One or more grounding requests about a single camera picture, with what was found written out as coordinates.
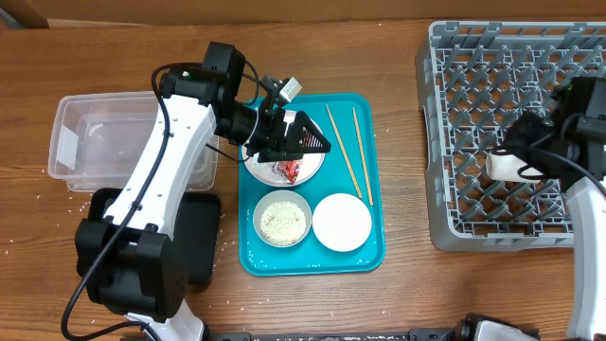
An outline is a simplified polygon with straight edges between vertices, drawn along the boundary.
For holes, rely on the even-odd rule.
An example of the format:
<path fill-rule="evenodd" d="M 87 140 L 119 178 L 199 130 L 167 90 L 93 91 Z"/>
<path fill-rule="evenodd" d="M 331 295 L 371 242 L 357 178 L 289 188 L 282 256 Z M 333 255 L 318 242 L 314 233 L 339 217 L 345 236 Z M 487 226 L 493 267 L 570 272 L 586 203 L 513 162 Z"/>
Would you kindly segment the grey bowl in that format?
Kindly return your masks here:
<path fill-rule="evenodd" d="M 307 219 L 307 231 L 305 236 L 296 244 L 291 245 L 291 246 L 275 246 L 272 245 L 268 242 L 266 242 L 260 235 L 259 233 L 259 224 L 260 224 L 260 218 L 261 218 L 261 214 L 263 213 L 263 211 L 267 208 L 268 205 L 275 203 L 275 202 L 291 202 L 291 203 L 295 203 L 296 205 L 298 205 L 304 212 L 306 219 Z M 254 215 L 253 215 L 253 225 L 255 228 L 255 231 L 257 232 L 258 236 L 268 245 L 273 246 L 273 247 L 278 247 L 278 248 L 286 248 L 286 247 L 292 247 L 297 245 L 298 243 L 302 242 L 304 240 L 304 238 L 308 235 L 308 233 L 311 230 L 312 227 L 312 211 L 311 208 L 309 206 L 309 204 L 307 203 L 307 201 L 298 193 L 291 191 L 291 190 L 275 190 L 272 191 L 268 194 L 266 194 L 263 198 L 261 198 L 257 204 L 257 206 L 255 207 L 254 210 Z"/>

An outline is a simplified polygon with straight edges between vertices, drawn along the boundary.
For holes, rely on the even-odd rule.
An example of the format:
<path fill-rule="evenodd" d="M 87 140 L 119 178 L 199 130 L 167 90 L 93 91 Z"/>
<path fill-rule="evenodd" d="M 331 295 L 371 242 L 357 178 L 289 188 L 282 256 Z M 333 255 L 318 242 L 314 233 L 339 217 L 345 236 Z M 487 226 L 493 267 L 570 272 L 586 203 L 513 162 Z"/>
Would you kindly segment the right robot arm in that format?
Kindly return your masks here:
<path fill-rule="evenodd" d="M 553 89 L 547 118 L 524 112 L 487 158 L 494 181 L 557 180 L 574 229 L 570 340 L 605 337 L 605 80 L 575 77 Z"/>

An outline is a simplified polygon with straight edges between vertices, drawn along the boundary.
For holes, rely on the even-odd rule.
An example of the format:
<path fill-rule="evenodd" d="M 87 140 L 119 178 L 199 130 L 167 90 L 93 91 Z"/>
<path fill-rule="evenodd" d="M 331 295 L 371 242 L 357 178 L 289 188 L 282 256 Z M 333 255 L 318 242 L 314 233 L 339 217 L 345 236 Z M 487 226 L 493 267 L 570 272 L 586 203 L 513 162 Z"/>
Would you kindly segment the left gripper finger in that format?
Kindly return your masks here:
<path fill-rule="evenodd" d="M 287 125 L 284 150 L 287 153 L 328 153 L 331 144 L 320 129 L 303 112 L 294 115 L 294 121 Z"/>
<path fill-rule="evenodd" d="M 271 163 L 280 161 L 293 161 L 300 160 L 305 156 L 304 153 L 288 153 L 288 152 L 259 152 L 258 162 L 259 163 Z"/>

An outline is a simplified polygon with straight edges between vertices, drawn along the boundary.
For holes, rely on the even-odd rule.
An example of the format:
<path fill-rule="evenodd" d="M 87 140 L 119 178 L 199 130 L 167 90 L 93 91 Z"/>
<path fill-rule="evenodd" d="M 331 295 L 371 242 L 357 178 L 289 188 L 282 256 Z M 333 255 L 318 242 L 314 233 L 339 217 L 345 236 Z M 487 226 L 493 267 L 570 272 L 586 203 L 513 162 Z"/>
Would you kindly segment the white bowl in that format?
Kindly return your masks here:
<path fill-rule="evenodd" d="M 327 196 L 313 211 L 312 230 L 328 249 L 350 252 L 361 247 L 372 229 L 370 211 L 359 198 L 346 193 Z"/>

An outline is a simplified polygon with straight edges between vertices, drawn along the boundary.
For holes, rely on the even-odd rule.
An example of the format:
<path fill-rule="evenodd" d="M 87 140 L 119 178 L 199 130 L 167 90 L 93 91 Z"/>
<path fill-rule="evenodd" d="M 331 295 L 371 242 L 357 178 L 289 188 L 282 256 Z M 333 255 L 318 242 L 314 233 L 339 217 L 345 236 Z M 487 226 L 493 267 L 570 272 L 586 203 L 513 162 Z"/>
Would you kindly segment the red snack wrapper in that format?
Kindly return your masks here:
<path fill-rule="evenodd" d="M 323 153 L 309 153 L 297 160 L 277 161 L 272 166 L 272 172 L 286 186 L 302 185 L 316 175 L 324 158 Z"/>

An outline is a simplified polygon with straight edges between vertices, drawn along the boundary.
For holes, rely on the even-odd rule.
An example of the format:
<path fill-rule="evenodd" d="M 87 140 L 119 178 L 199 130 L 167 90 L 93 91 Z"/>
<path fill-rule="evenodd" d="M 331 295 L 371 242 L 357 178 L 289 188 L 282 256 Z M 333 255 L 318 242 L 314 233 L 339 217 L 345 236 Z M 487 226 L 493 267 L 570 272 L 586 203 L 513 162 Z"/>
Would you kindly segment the white paper cup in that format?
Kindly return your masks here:
<path fill-rule="evenodd" d="M 521 181 L 517 176 L 517 170 L 525 161 L 515 155 L 497 156 L 490 153 L 486 158 L 486 174 L 494 181 L 539 183 L 540 181 Z"/>

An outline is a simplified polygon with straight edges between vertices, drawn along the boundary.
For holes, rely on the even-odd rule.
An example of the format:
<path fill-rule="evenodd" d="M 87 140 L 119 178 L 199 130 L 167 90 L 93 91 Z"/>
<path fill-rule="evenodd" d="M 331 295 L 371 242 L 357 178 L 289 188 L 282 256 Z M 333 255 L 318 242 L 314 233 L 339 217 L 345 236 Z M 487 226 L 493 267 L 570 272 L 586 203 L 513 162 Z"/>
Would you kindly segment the white rice pile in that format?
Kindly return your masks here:
<path fill-rule="evenodd" d="M 268 205 L 261 214 L 259 233 L 272 245 L 294 245 L 305 236 L 306 231 L 306 216 L 295 203 L 275 202 Z"/>

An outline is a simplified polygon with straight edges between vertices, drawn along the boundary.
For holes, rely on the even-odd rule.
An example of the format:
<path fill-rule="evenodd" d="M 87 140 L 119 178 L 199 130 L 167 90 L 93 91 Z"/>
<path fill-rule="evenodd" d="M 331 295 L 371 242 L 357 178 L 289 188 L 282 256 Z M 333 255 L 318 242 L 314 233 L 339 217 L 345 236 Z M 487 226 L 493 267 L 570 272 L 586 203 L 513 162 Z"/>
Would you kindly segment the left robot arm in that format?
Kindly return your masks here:
<path fill-rule="evenodd" d="M 261 162 L 327 153 L 331 145 L 304 112 L 285 120 L 300 92 L 295 78 L 260 77 L 233 45 L 212 42 L 196 63 L 151 75 L 155 126 L 129 181 L 99 218 L 81 221 L 75 244 L 77 295 L 124 316 L 153 340 L 206 340 L 188 307 L 186 258 L 174 239 L 193 166 L 213 136 Z"/>

